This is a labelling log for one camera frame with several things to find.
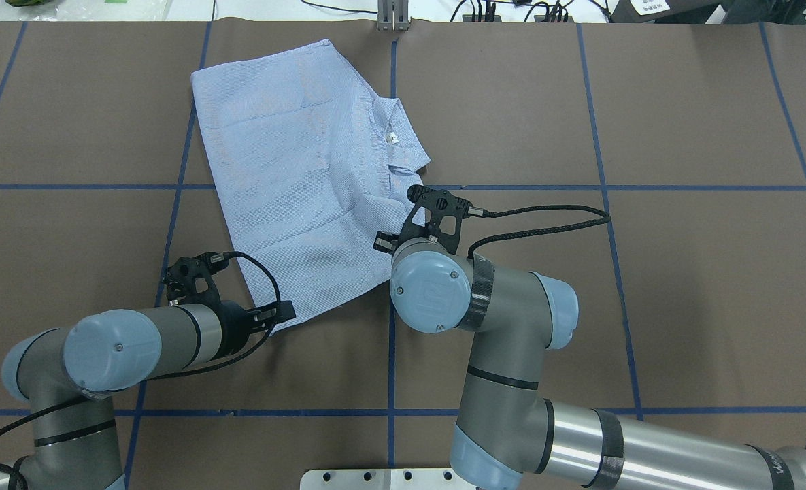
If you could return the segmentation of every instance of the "light blue joint cap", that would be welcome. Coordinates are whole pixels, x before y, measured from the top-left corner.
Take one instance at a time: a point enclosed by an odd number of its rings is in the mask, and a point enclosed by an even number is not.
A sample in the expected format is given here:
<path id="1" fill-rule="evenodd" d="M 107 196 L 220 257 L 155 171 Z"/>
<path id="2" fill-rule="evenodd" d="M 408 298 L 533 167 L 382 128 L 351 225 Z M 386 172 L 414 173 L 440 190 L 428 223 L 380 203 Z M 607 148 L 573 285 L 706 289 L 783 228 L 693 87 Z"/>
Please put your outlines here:
<path id="1" fill-rule="evenodd" d="M 145 314 L 110 310 L 76 323 L 64 341 L 70 379 L 89 391 L 124 390 L 150 375 L 161 358 L 161 333 Z"/>
<path id="2" fill-rule="evenodd" d="M 457 424 L 454 424 L 452 468 L 460 478 L 483 490 L 515 490 L 524 477 L 481 449 Z"/>
<path id="3" fill-rule="evenodd" d="M 577 328 L 577 295 L 575 289 L 565 282 L 542 276 L 537 272 L 533 275 L 539 277 L 545 294 L 548 295 L 548 305 L 551 307 L 551 344 L 550 350 L 560 350 L 571 341 L 571 336 Z"/>
<path id="4" fill-rule="evenodd" d="M 104 488 L 104 490 L 125 490 L 125 475 L 120 476 L 118 480 L 114 481 L 109 487 Z"/>
<path id="5" fill-rule="evenodd" d="M 471 287 L 459 264 L 438 252 L 415 252 L 390 271 L 400 319 L 419 332 L 449 331 L 469 309 Z"/>
<path id="6" fill-rule="evenodd" d="M 1 366 L 1 382 L 4 384 L 4 388 L 7 388 L 8 393 L 20 402 L 27 402 L 27 397 L 24 396 L 24 393 L 21 393 L 19 388 L 19 365 L 21 364 L 21 359 L 34 341 L 56 330 L 48 329 L 45 332 L 24 339 L 19 344 L 15 344 L 7 353 L 7 356 L 4 357 L 4 363 Z"/>

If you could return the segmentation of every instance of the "light blue cloth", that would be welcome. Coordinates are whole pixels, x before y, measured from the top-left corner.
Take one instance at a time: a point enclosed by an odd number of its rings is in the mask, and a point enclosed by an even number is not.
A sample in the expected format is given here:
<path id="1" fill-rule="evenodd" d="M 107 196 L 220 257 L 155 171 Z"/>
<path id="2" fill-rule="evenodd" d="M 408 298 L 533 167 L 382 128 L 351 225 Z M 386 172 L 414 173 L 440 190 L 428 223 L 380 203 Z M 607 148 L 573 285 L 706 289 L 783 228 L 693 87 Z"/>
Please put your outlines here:
<path id="1" fill-rule="evenodd" d="M 383 99 L 329 40 L 191 75 L 235 249 L 294 301 L 297 325 L 390 278 L 375 232 L 398 233 L 430 159 L 399 99 Z M 254 303 L 274 301 L 242 264 Z"/>

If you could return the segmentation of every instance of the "green object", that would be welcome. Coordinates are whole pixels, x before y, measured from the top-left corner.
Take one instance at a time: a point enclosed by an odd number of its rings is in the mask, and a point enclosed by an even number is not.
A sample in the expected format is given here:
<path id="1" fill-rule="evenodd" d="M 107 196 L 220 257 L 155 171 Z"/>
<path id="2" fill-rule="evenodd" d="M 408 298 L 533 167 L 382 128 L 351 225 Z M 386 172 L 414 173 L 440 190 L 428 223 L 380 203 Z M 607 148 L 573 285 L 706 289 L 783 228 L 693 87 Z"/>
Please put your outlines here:
<path id="1" fill-rule="evenodd" d="M 30 7 L 32 5 L 42 5 L 49 3 L 51 0 L 7 0 L 7 3 L 14 7 Z"/>

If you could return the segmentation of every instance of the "white paper label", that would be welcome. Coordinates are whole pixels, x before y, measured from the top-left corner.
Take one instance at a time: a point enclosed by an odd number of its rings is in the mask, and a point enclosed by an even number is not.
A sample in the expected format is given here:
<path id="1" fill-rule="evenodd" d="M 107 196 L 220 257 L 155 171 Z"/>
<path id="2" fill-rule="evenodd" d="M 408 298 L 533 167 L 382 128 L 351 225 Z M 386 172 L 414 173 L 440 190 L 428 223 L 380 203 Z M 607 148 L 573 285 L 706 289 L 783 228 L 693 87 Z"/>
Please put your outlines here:
<path id="1" fill-rule="evenodd" d="M 630 2 L 633 3 L 633 9 L 639 12 L 640 16 L 669 10 L 669 5 L 666 3 L 666 0 L 630 0 Z"/>

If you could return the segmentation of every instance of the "robotic arm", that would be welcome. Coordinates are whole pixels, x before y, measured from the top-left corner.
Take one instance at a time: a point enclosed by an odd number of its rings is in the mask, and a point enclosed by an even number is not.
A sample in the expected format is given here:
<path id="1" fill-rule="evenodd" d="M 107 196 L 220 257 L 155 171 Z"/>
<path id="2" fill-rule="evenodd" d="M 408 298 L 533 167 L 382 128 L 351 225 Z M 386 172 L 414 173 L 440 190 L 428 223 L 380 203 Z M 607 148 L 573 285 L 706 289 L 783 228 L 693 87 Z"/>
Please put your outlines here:
<path id="1" fill-rule="evenodd" d="M 111 394 L 146 379 L 171 378 L 228 365 L 187 370 L 241 351 L 248 338 L 295 317 L 290 301 L 244 310 L 220 300 L 212 276 L 237 252 L 182 257 L 167 270 L 170 306 L 111 310 L 70 329 L 24 339 L 4 360 L 2 381 L 11 395 L 31 405 L 35 454 L 0 465 L 0 490 L 124 490 Z M 207 288 L 198 291 L 198 280 Z"/>
<path id="2" fill-rule="evenodd" d="M 573 289 L 472 248 L 456 255 L 462 219 L 492 213 L 448 191 L 413 186 L 408 196 L 415 208 L 400 235 L 378 233 L 374 248 L 393 254 L 390 294 L 409 326 L 475 334 L 450 454 L 464 480 L 514 490 L 524 472 L 548 472 L 601 490 L 806 489 L 806 449 L 773 452 L 541 399 L 545 350 L 565 347 L 577 325 Z M 425 226 L 414 222 L 422 208 Z M 455 233 L 439 228 L 447 216 Z"/>

